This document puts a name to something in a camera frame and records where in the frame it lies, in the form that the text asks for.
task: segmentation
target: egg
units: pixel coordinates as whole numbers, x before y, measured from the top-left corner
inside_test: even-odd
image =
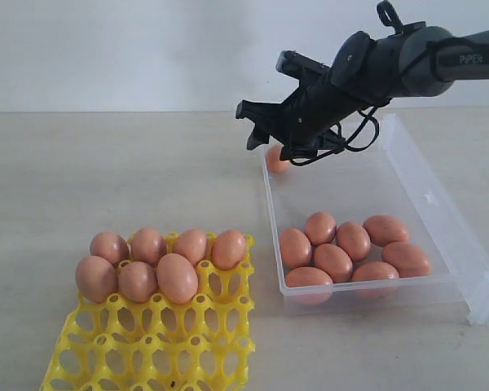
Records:
[[[371,261],[359,266],[351,276],[351,282],[373,281],[378,279],[397,279],[398,271],[389,263]],[[396,287],[360,289],[357,294],[363,298],[382,298],[391,295]]]
[[[92,238],[89,245],[90,255],[105,258],[114,266],[129,259],[129,245],[120,235],[112,231],[100,232]]]
[[[227,230],[220,233],[212,245],[211,261],[221,270],[230,270],[245,259],[246,239],[237,230]]]
[[[430,257],[415,244],[393,242],[382,249],[382,261],[399,271],[400,277],[421,277],[431,274]]]
[[[311,245],[318,246],[323,243],[331,243],[337,231],[335,218],[327,212],[313,213],[308,217],[304,225],[304,233]]]
[[[321,269],[311,266],[298,267],[291,270],[284,278],[286,285],[291,288],[316,285],[333,285],[332,278]],[[318,305],[330,298],[332,292],[308,293],[291,296],[290,299],[303,305]]]
[[[368,218],[364,229],[369,234],[373,244],[384,247],[393,242],[407,242],[409,240],[409,229],[402,221],[393,216],[377,214]]]
[[[342,248],[352,262],[364,260],[371,249],[366,230],[356,222],[345,222],[337,228],[337,245]]]
[[[138,230],[130,242],[130,253],[133,261],[145,262],[156,266],[167,252],[163,235],[151,226]]]
[[[199,281],[196,270],[184,256],[169,253],[156,268],[157,284],[173,303],[186,304],[197,294]]]
[[[342,248],[335,244],[321,244],[314,251],[315,267],[325,271],[334,283],[346,283],[353,273],[353,262]]]
[[[286,228],[279,236],[280,255],[283,263],[294,269],[308,266],[311,262],[311,243],[297,228]]]
[[[289,166],[289,160],[280,159],[280,151],[283,148],[281,144],[276,144],[268,149],[265,159],[267,161],[267,169],[269,172],[277,174],[286,171]]]
[[[206,258],[208,239],[202,230],[186,230],[176,241],[172,253],[183,255],[194,266]]]
[[[117,272],[105,258],[90,255],[82,258],[74,274],[81,294],[89,301],[103,303],[117,292]]]
[[[144,303],[157,292],[156,272],[147,263],[131,262],[118,276],[121,294],[130,301]]]

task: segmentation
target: black cable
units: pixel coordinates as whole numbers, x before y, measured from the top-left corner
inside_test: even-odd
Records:
[[[380,103],[376,106],[371,106],[371,110],[369,111],[368,114],[363,113],[362,111],[357,111],[357,113],[363,117],[363,121],[360,123],[359,127],[355,130],[355,132],[343,143],[343,144],[338,144],[335,148],[326,151],[322,153],[321,155],[318,155],[316,157],[312,157],[310,159],[307,159],[303,162],[296,162],[293,158],[290,159],[290,162],[292,165],[296,165],[298,167],[302,167],[304,165],[309,165],[311,163],[316,162],[317,160],[321,160],[327,156],[340,153],[341,151],[347,150],[349,152],[361,152],[366,149],[368,149],[378,138],[380,134],[380,126],[378,123],[378,120],[373,116],[375,112],[379,108],[383,108],[384,106],[387,106],[390,102],[387,100],[387,96],[389,93],[402,81],[403,77],[405,77],[409,72],[411,72],[423,59],[425,59],[428,55],[431,55],[431,58],[434,58],[434,55],[440,50],[445,47],[449,46],[458,46],[458,45],[463,45],[467,46],[470,49],[473,49],[475,51],[488,51],[489,50],[489,45],[486,44],[478,44],[470,41],[467,38],[462,38],[462,37],[450,37],[450,38],[444,38],[441,41],[437,42],[431,42],[429,45],[426,46],[426,48],[415,58],[413,59],[412,62],[410,62],[406,68],[399,74],[399,79],[386,91],[385,94],[381,97],[380,101],[383,103]],[[350,144],[359,136],[360,132],[363,130],[363,128],[366,126],[368,122],[372,122],[373,126],[375,128],[375,132],[373,135],[372,141],[364,146],[364,147],[352,147]],[[337,124],[338,131],[337,135],[339,138],[341,138],[341,124],[338,122]],[[289,148],[292,149],[292,133],[290,133],[289,137]]]

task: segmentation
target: white wall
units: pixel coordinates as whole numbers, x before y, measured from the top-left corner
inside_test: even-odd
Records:
[[[0,0],[0,112],[234,110],[280,101],[283,49],[330,64],[378,0]],[[394,0],[404,23],[489,29],[489,0]],[[489,81],[395,107],[489,104]]]

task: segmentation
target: transparent storage bin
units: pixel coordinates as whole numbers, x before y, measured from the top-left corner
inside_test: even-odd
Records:
[[[489,256],[435,177],[403,123],[395,114],[381,120],[381,135],[366,151],[343,152],[305,167],[291,166],[280,174],[267,172],[262,148],[262,171],[275,247],[280,291],[288,314],[356,310],[399,305],[424,305],[465,301],[470,323],[489,317]],[[348,135],[358,123],[343,125]],[[369,141],[370,125],[359,145]],[[289,288],[288,272],[280,257],[279,235],[289,226],[303,229],[314,212],[325,210],[337,224],[360,224],[374,214],[390,214],[403,220],[411,241],[431,257],[433,273],[425,277],[337,283],[333,286]],[[368,259],[380,260],[373,246]],[[394,287],[388,297],[366,299],[357,291]],[[326,294],[320,305],[300,304],[307,295]]]

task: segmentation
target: beige table surface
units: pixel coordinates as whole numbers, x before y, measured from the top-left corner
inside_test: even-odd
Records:
[[[489,252],[489,108],[397,111]],[[93,234],[255,236],[253,390],[489,391],[489,323],[463,304],[283,314],[262,173],[232,113],[0,115],[0,390],[35,390]]]

